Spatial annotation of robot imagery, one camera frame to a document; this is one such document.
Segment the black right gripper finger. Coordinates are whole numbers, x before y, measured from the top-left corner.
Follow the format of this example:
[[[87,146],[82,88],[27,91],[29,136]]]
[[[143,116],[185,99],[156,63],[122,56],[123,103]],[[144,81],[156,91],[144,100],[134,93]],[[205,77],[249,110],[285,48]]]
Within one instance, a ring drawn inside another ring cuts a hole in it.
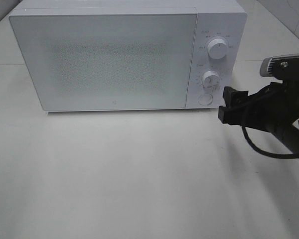
[[[260,67],[262,77],[299,81],[299,54],[265,58]]]

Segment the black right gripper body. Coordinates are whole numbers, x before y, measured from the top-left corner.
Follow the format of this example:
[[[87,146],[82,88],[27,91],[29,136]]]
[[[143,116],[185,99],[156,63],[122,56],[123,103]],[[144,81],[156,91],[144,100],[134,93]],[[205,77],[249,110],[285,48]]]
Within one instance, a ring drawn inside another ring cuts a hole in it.
[[[246,127],[272,134],[299,134],[299,81],[271,83],[253,97]]]

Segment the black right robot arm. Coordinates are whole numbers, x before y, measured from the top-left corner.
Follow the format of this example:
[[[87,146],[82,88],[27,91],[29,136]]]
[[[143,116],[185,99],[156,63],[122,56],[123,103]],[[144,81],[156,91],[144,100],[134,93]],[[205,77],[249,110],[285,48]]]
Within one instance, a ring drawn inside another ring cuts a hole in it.
[[[274,77],[251,96],[244,110],[242,132],[247,143],[259,154],[276,159],[299,159],[299,54],[268,57],[260,67],[262,77]],[[267,152],[250,139],[247,128],[256,120],[261,130],[271,133],[291,153]]]

